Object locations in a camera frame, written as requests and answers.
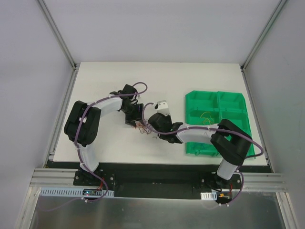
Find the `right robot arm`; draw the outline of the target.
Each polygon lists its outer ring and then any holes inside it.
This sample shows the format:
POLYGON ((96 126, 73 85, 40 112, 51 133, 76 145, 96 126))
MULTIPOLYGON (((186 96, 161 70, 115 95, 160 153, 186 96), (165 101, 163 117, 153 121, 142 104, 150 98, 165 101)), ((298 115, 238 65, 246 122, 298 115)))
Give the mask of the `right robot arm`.
POLYGON ((253 143, 252 138, 227 119, 214 125, 188 125, 173 123, 170 115, 155 113, 148 124, 158 137, 170 144, 200 143, 215 147, 222 161, 213 178, 206 185, 221 191, 231 184, 234 172, 244 163, 253 143))

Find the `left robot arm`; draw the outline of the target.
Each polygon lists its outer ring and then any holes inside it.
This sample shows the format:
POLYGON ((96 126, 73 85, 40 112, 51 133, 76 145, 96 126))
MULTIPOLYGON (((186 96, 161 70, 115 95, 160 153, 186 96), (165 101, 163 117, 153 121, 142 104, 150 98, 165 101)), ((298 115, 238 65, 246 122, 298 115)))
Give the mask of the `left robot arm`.
POLYGON ((107 97, 91 103, 76 101, 64 126, 64 133, 73 142, 80 160, 80 167, 85 171, 84 180, 91 186, 102 180, 96 169, 99 162, 93 149, 100 125, 100 119, 112 112, 122 111, 125 124, 136 127, 142 122, 143 104, 138 103, 139 95, 146 92, 147 84, 137 82, 126 84, 122 90, 113 91, 107 97))

